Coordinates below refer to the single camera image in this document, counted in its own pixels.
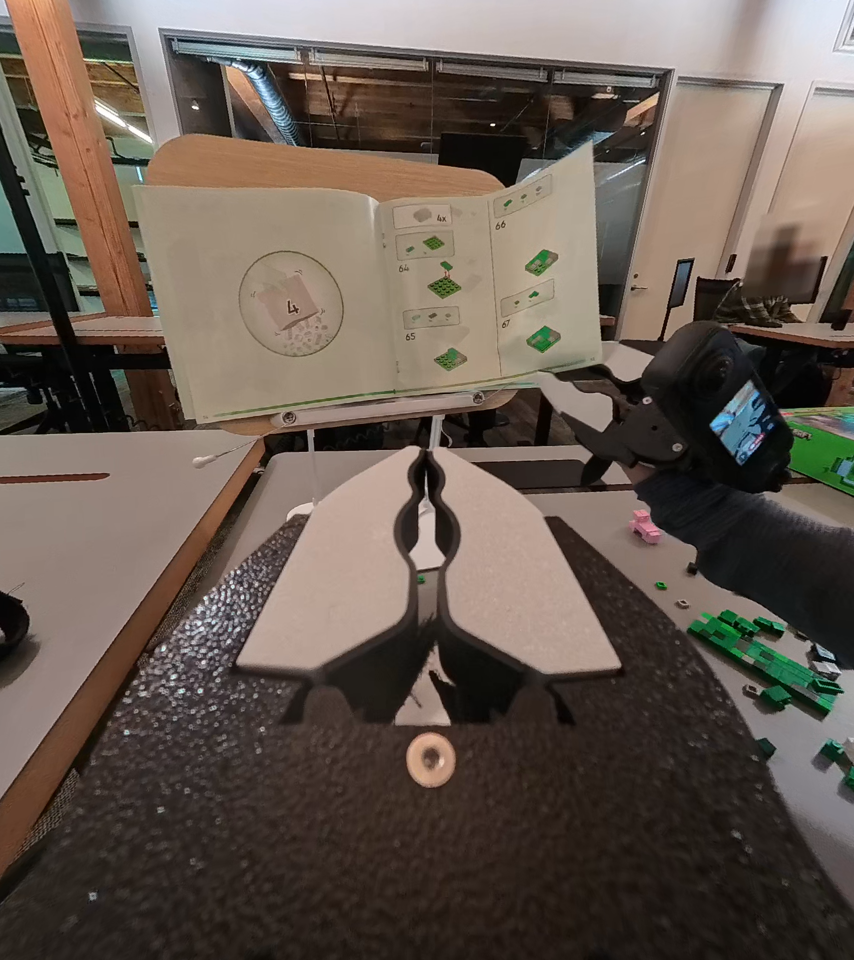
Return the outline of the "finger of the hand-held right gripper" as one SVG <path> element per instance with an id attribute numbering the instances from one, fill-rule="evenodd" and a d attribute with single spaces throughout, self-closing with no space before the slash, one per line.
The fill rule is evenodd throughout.
<path id="1" fill-rule="evenodd" d="M 610 423 L 616 412 L 612 397 L 594 387 L 612 385 L 604 380 L 570 381 L 558 375 L 540 371 L 535 374 L 535 384 L 542 398 L 549 402 L 558 416 L 573 418 L 581 423 Z"/>
<path id="2" fill-rule="evenodd" d="M 622 342 L 602 342 L 601 365 L 606 366 L 612 378 L 622 382 L 638 380 L 653 356 Z"/>

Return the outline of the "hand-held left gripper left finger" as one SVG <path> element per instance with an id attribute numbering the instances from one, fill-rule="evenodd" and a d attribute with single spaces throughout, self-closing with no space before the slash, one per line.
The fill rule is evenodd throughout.
<path id="1" fill-rule="evenodd" d="M 406 447 L 313 509 L 236 660 L 237 670 L 339 691 L 391 724 L 428 655 L 418 637 L 426 452 Z"/>

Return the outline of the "instruction booklet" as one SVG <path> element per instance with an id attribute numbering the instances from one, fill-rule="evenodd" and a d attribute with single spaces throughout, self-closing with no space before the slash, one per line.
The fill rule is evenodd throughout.
<path id="1" fill-rule="evenodd" d="M 602 360 L 592 151 L 475 197 L 137 189 L 185 414 L 530 387 Z"/>

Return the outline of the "person's right forearm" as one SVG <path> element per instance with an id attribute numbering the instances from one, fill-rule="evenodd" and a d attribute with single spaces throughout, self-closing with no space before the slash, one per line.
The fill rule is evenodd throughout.
<path id="1" fill-rule="evenodd" d="M 696 549 L 707 580 L 787 619 L 854 669 L 854 530 L 680 471 L 640 464 L 625 473 L 653 522 Z"/>

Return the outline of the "black desk pad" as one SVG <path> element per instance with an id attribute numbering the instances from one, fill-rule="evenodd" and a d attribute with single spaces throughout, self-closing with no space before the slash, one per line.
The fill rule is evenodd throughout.
<path id="1" fill-rule="evenodd" d="M 579 456 L 479 460 L 467 457 L 465 451 L 460 456 L 522 494 L 602 493 L 631 489 L 625 477 L 614 470 L 600 479 L 588 481 L 585 478 L 585 462 Z"/>

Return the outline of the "grey desk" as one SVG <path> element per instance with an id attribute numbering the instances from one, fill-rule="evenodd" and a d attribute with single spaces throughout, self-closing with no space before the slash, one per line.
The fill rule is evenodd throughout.
<path id="1" fill-rule="evenodd" d="M 465 452 L 467 457 L 479 460 L 551 456 L 585 459 L 585 454 L 575 453 L 572 446 Z M 329 493 L 386 456 L 386 451 L 319 454 L 321 491 Z M 309 457 L 303 453 L 284 453 L 270 460 L 243 510 L 245 521 L 242 533 L 237 534 L 234 560 L 242 559 L 262 544 L 286 521 L 292 509 L 308 499 L 310 473 Z M 526 496 L 544 515 L 560 518 L 586 539 L 672 618 L 678 629 L 684 630 L 701 611 L 714 614 L 731 609 L 748 616 L 767 613 L 771 618 L 782 619 L 762 606 L 711 585 L 699 575 L 687 576 L 683 570 L 694 553 L 674 538 L 666 536 L 660 546 L 635 541 L 625 528 L 627 515 L 640 506 L 631 490 Z M 772 499 L 819 522 L 854 529 L 854 498 L 817 482 L 791 484 Z M 658 591 L 656 581 L 666 582 L 669 590 Z M 690 608 L 675 606 L 680 598 L 688 600 Z M 817 752 L 828 738 L 854 738 L 854 671 L 844 670 L 840 683 L 845 692 L 838 705 L 829 716 L 817 719 L 797 705 L 775 711 L 747 697 L 742 690 L 747 678 L 739 666 L 695 643 L 754 736 L 769 738 L 776 746 L 769 772 L 817 857 L 854 906 L 854 792 L 841 783 L 843 774 L 838 765 L 828 764 Z"/>

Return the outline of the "black office chair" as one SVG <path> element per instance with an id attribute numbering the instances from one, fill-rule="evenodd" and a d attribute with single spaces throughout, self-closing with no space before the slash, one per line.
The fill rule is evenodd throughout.
<path id="1" fill-rule="evenodd" d="M 693 327 L 698 342 L 706 335 L 705 324 L 718 323 L 729 328 L 740 323 L 744 314 L 743 282 L 740 279 L 697 278 Z"/>

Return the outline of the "tablet on stand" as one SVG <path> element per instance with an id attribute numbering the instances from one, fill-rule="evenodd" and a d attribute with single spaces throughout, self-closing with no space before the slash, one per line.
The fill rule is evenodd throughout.
<path id="1" fill-rule="evenodd" d="M 681 258 L 676 261 L 665 316 L 661 325 L 659 336 L 657 338 L 657 341 L 660 343 L 666 340 L 666 335 L 673 311 L 684 306 L 695 263 L 696 258 L 693 257 Z"/>

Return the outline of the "green mosaic brick plate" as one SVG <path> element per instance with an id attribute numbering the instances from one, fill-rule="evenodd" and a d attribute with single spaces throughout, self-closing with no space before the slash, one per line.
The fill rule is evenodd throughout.
<path id="1" fill-rule="evenodd" d="M 730 609 L 719 614 L 703 612 L 687 633 L 743 667 L 766 686 L 759 699 L 781 710 L 801 704 L 821 715 L 834 709 L 844 689 L 833 679 L 784 655 L 763 642 L 779 638 L 784 625 L 765 617 L 748 619 Z"/>

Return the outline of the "glass partition window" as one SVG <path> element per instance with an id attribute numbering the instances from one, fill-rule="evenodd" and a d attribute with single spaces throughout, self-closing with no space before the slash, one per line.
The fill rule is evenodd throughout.
<path id="1" fill-rule="evenodd" d="M 590 146 L 601 329 L 614 338 L 669 72 L 170 30 L 161 41 L 183 134 L 287 144 L 225 67 L 237 59 L 270 69 L 309 148 L 404 154 L 514 186 Z"/>

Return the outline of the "white booklet stand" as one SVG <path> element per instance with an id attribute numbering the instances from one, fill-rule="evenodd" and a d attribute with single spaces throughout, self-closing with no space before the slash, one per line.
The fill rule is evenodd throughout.
<path id="1" fill-rule="evenodd" d="M 502 188 L 487 172 L 409 162 L 406 154 L 314 150 L 205 134 L 169 140 L 149 162 L 145 179 L 148 186 L 164 187 L 340 189 L 381 202 L 413 196 L 475 197 Z M 433 438 L 446 416 L 475 414 L 487 429 L 505 423 L 498 409 L 512 401 L 516 392 L 510 388 L 463 388 L 404 398 L 348 398 L 310 403 L 290 412 L 219 415 L 210 426 L 264 438 L 426 417 Z"/>

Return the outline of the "black monitor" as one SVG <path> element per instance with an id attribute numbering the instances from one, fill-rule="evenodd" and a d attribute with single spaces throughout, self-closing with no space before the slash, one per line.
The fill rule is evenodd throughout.
<path id="1" fill-rule="evenodd" d="M 49 253 L 49 265 L 61 299 L 70 313 L 79 312 L 65 255 Z M 46 312 L 43 291 L 24 253 L 0 252 L 0 313 Z"/>

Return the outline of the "black pole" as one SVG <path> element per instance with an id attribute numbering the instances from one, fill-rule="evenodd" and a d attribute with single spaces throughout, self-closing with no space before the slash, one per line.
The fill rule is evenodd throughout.
<path id="1" fill-rule="evenodd" d="M 108 423 L 92 381 L 92 370 L 88 363 L 88 357 L 79 346 L 73 332 L 69 312 L 58 291 L 50 269 L 48 253 L 44 248 L 37 224 L 30 211 L 25 189 L 7 147 L 1 125 L 0 184 L 25 248 L 25 253 L 46 299 L 49 318 L 57 335 L 69 374 L 79 394 L 89 429 L 94 432 L 105 432 Z"/>

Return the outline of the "wooden pillar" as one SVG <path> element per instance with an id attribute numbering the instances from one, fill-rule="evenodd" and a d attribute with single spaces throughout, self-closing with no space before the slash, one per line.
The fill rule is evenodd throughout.
<path id="1" fill-rule="evenodd" d="M 110 317 L 150 317 L 121 188 L 68 2 L 7 1 L 27 74 Z"/>

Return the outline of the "metal duct pipe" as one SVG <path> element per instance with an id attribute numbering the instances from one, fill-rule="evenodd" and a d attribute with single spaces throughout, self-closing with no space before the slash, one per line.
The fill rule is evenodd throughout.
<path id="1" fill-rule="evenodd" d="M 251 95 L 256 95 L 263 112 L 276 127 L 278 134 L 290 146 L 305 147 L 300 128 L 289 110 L 284 96 L 278 90 L 270 69 L 258 62 L 231 58 L 225 62 L 227 69 L 245 78 Z"/>

